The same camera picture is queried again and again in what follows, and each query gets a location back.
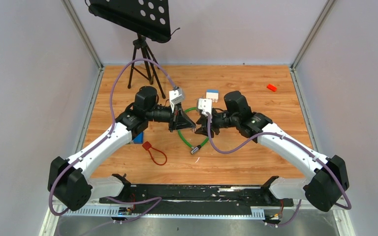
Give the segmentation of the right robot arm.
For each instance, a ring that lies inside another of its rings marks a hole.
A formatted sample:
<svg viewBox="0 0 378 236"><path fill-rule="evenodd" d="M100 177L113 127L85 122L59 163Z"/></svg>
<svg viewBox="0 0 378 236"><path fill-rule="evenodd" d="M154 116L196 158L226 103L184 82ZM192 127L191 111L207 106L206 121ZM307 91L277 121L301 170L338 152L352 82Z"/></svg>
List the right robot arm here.
<svg viewBox="0 0 378 236"><path fill-rule="evenodd" d="M270 178L261 192L267 205L274 205L281 199L306 200L316 209L328 212L333 206L346 210L352 208L346 194L349 188L345 161L338 155L328 157L302 144L275 122L262 113L252 112L247 99L239 91L224 96L226 110L218 112L209 98L200 98L196 109L200 118L200 128L196 134L209 138L213 149L220 154L231 154L247 143L254 142L269 148L292 164L303 178ZM213 138L222 128L235 127L246 138L231 150L219 149Z"/></svg>

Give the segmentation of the green cable lock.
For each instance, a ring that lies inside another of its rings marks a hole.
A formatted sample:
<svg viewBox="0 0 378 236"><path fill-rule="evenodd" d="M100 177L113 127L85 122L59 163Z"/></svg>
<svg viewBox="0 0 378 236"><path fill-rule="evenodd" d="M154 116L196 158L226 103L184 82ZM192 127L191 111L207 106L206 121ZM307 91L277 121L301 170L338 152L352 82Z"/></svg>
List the green cable lock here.
<svg viewBox="0 0 378 236"><path fill-rule="evenodd" d="M178 136L192 155L197 154L209 141L207 136L195 134L191 130L178 130Z"/></svg>

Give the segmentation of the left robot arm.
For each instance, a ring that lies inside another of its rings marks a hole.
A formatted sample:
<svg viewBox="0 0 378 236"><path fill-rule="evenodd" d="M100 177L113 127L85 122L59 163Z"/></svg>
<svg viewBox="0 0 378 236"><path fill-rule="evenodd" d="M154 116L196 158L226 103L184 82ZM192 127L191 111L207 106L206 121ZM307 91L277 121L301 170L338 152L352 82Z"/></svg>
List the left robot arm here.
<svg viewBox="0 0 378 236"><path fill-rule="evenodd" d="M147 129L150 121L167 123L171 132L194 129L195 123L182 109L184 98L183 90L177 87L169 92L169 105L162 106L158 104L157 90L143 86L135 95L134 102L114 117L111 126L91 144L67 159L56 157L51 162L48 180L51 212L58 215L53 208L54 197L71 211L79 210L89 200L106 197L126 203L131 197L131 190L126 186L128 181L124 177L92 178L93 172L115 151Z"/></svg>

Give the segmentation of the red cable lock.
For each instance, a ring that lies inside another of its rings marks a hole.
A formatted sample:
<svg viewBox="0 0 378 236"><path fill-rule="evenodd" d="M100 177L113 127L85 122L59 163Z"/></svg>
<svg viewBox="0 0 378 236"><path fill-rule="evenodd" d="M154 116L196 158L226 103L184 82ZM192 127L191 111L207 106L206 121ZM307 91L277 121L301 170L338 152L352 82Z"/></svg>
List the red cable lock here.
<svg viewBox="0 0 378 236"><path fill-rule="evenodd" d="M151 161L157 166L164 166L168 162L165 152L152 146L148 141L142 144L143 149L149 154Z"/></svg>

